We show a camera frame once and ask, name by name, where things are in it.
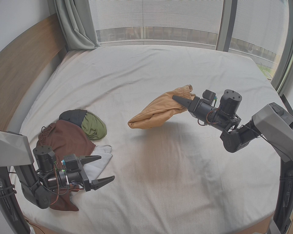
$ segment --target olive green cloth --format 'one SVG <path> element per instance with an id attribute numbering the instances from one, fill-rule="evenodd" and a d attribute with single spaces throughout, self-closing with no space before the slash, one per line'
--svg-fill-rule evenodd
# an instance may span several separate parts
<path id="1" fill-rule="evenodd" d="M 107 134 L 107 128 L 104 122 L 91 112 L 86 113 L 81 123 L 81 128 L 88 139 L 92 141 L 100 140 Z"/>

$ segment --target mattress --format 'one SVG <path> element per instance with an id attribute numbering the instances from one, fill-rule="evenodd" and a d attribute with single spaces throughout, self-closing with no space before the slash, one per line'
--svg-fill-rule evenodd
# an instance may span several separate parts
<path id="1" fill-rule="evenodd" d="M 235 233 L 265 219 L 277 201 L 280 158 L 263 139 L 228 153 L 211 126 L 188 111 L 163 126 L 131 129 L 128 120 L 164 92 L 191 84 L 242 95 L 242 124 L 270 102 L 283 106 L 247 57 L 191 47 L 113 46 L 69 52 L 21 127 L 33 149 L 42 126 L 69 109 L 86 109 L 107 126 L 96 145 L 113 157 L 99 178 L 115 180 L 71 198 L 78 212 L 40 209 L 27 201 L 16 176 L 17 200 L 32 222 L 58 233 Z"/>

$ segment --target black cloth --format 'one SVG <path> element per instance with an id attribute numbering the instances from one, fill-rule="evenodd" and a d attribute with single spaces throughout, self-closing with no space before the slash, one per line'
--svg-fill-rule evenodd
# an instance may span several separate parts
<path id="1" fill-rule="evenodd" d="M 64 111 L 60 116 L 59 119 L 66 120 L 68 122 L 74 123 L 77 126 L 81 127 L 82 121 L 88 111 L 86 110 L 69 110 Z"/>

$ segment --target wooden bed frame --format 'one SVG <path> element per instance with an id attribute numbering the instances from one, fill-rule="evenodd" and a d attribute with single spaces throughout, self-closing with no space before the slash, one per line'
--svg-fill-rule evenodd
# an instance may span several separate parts
<path id="1" fill-rule="evenodd" d="M 65 45 L 58 17 L 54 14 L 23 32 L 0 52 L 0 130 L 7 130 L 29 87 Z M 270 218 L 238 234 L 264 233 Z M 47 228 L 43 230 L 46 234 L 53 233 Z"/>

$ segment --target bed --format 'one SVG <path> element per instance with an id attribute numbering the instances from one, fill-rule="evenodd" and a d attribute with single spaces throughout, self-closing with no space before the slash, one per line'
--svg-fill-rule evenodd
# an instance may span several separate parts
<path id="1" fill-rule="evenodd" d="M 112 46 L 69 52 L 50 77 L 20 133 L 33 149 L 42 126 L 69 109 L 86 109 L 106 124 L 97 145 L 113 157 L 99 178 L 115 180 L 78 192 L 78 212 L 41 210 L 16 198 L 30 221 L 58 233 L 236 233 L 271 216 L 277 201 L 280 158 L 262 139 L 234 154 L 220 132 L 199 126 L 188 112 L 163 126 L 130 129 L 128 120 L 166 91 L 187 84 L 201 96 L 239 92 L 245 124 L 267 103 L 283 106 L 271 84 L 247 57 L 191 47 Z"/>

